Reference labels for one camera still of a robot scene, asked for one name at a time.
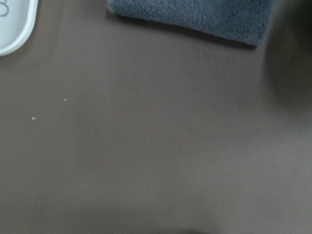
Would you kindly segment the cream rabbit tray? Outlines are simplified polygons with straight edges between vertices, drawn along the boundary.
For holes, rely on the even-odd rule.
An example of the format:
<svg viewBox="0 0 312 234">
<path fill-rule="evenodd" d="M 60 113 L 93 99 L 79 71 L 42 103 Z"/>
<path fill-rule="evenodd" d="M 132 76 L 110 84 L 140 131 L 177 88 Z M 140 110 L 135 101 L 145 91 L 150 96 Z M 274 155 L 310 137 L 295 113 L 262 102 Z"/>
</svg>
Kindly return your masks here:
<svg viewBox="0 0 312 234">
<path fill-rule="evenodd" d="M 38 0 L 0 2 L 0 55 L 6 56 L 24 45 L 30 37 L 37 15 Z"/>
</svg>

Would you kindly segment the grey folded cloth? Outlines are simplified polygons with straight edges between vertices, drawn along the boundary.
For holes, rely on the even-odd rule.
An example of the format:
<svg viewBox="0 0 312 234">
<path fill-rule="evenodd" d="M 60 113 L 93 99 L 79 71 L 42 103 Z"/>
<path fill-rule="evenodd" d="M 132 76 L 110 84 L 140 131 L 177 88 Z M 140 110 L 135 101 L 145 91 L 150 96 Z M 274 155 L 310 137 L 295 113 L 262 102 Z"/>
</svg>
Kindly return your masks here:
<svg viewBox="0 0 312 234">
<path fill-rule="evenodd" d="M 177 25 L 257 46 L 269 24 L 271 0 L 108 0 L 111 13 Z"/>
</svg>

